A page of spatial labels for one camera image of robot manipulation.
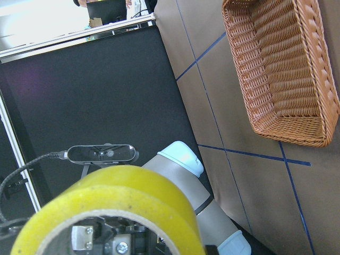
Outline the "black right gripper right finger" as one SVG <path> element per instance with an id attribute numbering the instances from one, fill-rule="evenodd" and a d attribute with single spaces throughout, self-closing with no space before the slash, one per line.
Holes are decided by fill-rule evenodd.
<path id="1" fill-rule="evenodd" d="M 119 234 L 104 245 L 104 254 L 127 255 L 132 251 L 131 234 Z"/>

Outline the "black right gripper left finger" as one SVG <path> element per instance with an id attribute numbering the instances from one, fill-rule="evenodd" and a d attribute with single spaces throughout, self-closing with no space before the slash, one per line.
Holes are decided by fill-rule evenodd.
<path id="1" fill-rule="evenodd" d="M 76 225 L 72 227 L 71 244 L 73 250 L 92 250 L 94 227 Z"/>

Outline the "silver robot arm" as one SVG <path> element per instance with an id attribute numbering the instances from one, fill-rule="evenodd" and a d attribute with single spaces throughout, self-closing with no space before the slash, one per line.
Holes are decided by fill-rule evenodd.
<path id="1" fill-rule="evenodd" d="M 136 149 L 128 144 L 80 145 L 71 147 L 67 152 L 71 162 L 84 166 L 82 176 L 86 176 L 89 165 L 104 168 L 128 164 L 138 156 Z M 144 168 L 166 177 L 185 194 L 195 211 L 205 245 L 216 245 L 219 254 L 251 254 L 250 244 L 242 231 L 199 181 L 203 165 L 184 142 L 171 143 L 145 163 Z"/>

